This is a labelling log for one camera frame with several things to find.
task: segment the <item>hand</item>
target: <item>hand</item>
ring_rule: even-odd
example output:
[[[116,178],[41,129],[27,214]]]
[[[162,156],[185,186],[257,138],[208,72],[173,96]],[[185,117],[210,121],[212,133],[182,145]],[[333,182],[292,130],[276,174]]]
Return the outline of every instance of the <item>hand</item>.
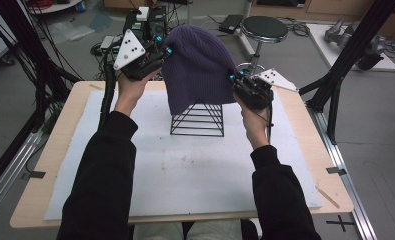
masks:
[[[233,96],[241,106],[244,128],[247,131],[247,139],[250,141],[253,150],[269,145],[269,141],[266,136],[266,119],[268,118],[268,111],[266,109],[250,110],[235,93]]]
[[[121,73],[118,78],[119,98],[114,110],[130,116],[132,110],[137,105],[138,100],[144,93],[145,85],[151,78],[159,73],[160,70],[161,68],[157,69],[140,81],[130,81],[123,73]]]

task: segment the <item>white board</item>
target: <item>white board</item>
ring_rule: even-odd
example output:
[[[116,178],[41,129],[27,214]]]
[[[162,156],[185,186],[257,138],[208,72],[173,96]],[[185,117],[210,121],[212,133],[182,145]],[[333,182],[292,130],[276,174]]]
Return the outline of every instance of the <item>white board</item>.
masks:
[[[334,65],[335,61],[338,58],[338,55],[341,53],[341,48],[337,46],[337,43],[334,42],[326,42],[324,40],[325,31],[330,29],[333,25],[322,25],[322,24],[307,24],[307,27],[310,29],[310,35],[312,39],[315,41],[316,46],[322,53],[325,61],[328,63],[329,67]],[[368,71],[387,71],[394,72],[395,64],[387,57],[384,53],[381,54],[381,57],[384,59],[377,63],[373,68]],[[360,69],[356,66],[352,67],[352,70]]]
[[[45,220],[59,220],[85,146],[97,129],[103,91],[92,92],[57,176]],[[310,208],[322,206],[310,172],[276,96],[272,144],[293,167]],[[256,211],[252,152],[238,104],[223,106],[225,137],[170,135],[165,91],[145,91],[132,114],[139,125],[130,216]]]

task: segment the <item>wire frame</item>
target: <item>wire frame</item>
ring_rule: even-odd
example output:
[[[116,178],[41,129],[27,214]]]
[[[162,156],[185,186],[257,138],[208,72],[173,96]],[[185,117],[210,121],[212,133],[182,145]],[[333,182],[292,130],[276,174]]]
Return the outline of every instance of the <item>wire frame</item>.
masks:
[[[198,99],[184,113],[172,116],[171,135],[224,137],[222,105]]]

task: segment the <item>round stool seat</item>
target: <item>round stool seat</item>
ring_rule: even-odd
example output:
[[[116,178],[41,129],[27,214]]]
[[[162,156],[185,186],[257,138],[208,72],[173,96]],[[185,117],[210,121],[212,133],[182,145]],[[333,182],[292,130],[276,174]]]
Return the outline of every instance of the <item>round stool seat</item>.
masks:
[[[267,43],[278,43],[287,37],[288,28],[278,19],[254,16],[243,20],[242,32],[247,37]]]

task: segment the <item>stool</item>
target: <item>stool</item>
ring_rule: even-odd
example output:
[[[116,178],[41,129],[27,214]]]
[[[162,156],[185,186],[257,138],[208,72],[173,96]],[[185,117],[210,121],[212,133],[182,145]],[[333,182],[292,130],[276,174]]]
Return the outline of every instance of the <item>stool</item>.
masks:
[[[248,71],[250,75],[254,75],[257,67],[265,70],[263,66],[257,64],[262,43],[278,43],[284,41],[287,37],[288,28],[278,19],[265,16],[254,16],[243,20],[241,32],[248,38],[258,41],[258,43],[256,52],[252,56],[251,63],[241,63],[237,67],[249,65]]]

